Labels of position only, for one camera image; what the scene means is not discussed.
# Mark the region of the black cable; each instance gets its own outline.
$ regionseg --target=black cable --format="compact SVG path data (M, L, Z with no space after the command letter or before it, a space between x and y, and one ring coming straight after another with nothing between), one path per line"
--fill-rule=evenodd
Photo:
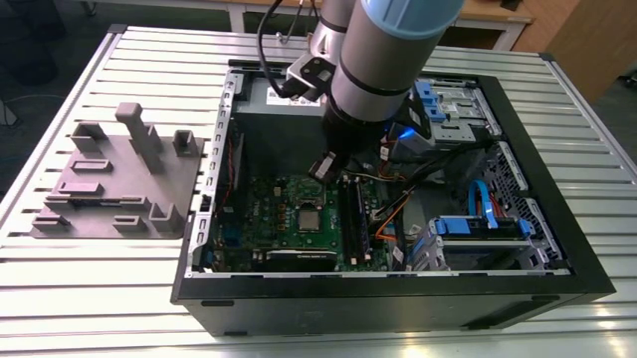
M409 199L412 191L417 188L419 183L428 179L428 176L439 172L461 154L476 149L489 148L495 144L493 140L485 140L483 142L461 144L451 151L448 151L440 157L432 159L423 166L417 168L412 176L405 181L405 186L401 195L392 201L392 204L385 205L377 211L377 217L382 215L392 207L400 206L405 200Z
M288 41L290 41L292 32L296 30L297 20L300 19L301 11L302 11L302 10L304 10L304 3L301 2L300 8L297 9L296 19L292 20L290 30L288 30L286 40L285 40L285 42L282 42L282 44L286 44Z
M286 93L281 89L280 84L277 83L274 77L272 76L270 67L268 66L268 61L266 61L266 55L264 53L264 29L266 27L268 21L270 20L270 16L274 14L282 1L284 0L276 0L276 2L273 2L272 7L268 9L268 12L264 18L261 19L260 28L257 29L257 54L260 55L261 67L264 68L264 74L266 76L268 82L270 83L270 87L274 89L274 91L277 92L277 95L281 98L290 98L296 94Z
M404 211L394 216L394 232L397 235L397 245L402 251L401 271L408 269L408 237L405 236Z
M320 11L317 10L317 2L316 2L316 0L310 0L310 3L312 3L312 9L316 12L316 19L317 19L317 25L316 26L320 26L321 17L320 17Z

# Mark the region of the table leg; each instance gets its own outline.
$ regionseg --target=table leg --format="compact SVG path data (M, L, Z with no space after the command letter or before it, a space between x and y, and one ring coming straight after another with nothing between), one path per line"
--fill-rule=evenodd
M229 15L230 15L230 28L233 32L245 33L246 25L244 22L244 14L246 12L246 6L240 4L229 4Z
M94 1L81 1L82 9L85 10L86 16L95 16L98 11L98 3Z
M511 23L507 26L505 31L500 35L499 42L496 43L495 50L511 51L519 41L520 35L525 29L527 24Z
M18 117L11 112L11 109L6 106L5 102L0 100L0 126L13 125L18 121Z

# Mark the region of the aluminum extrusion table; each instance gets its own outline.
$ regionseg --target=aluminum extrusion table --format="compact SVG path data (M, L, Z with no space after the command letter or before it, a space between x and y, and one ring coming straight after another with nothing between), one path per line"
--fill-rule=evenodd
M214 338L169 301L181 240L30 237L74 150L77 124L98 121L107 133L123 133L115 106L135 101L159 135L179 128L210 136L228 62L257 59L250 34L113 29L121 33L107 34L0 205L0 354L636 357L636 165L560 67L536 54L439 48L425 69L500 78L619 290L595 304L555 310L499 332ZM304 39L286 46L274 37L265 40L274 61L293 61L306 46Z

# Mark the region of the floor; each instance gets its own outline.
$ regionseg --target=floor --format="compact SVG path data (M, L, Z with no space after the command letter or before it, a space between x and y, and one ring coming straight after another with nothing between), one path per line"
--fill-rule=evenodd
M25 95L66 96L114 23L230 31L229 16L224 11L99 4L97 16L87 17L77 1L55 2L69 32L66 38L47 44L57 59L59 75L46 85L25 87L0 69L0 96L6 100ZM246 28L254 31L261 16L249 13L245 20ZM278 16L273 19L268 32L285 32L290 22L290 16ZM305 28L306 22L302 21L298 35L305 32ZM0 197L14 182L61 104L62 99L57 97L31 97L10 104L22 124L15 128L0 125ZM634 140L637 134L637 89L627 89L617 82L593 107L634 160L637 160L637 141Z

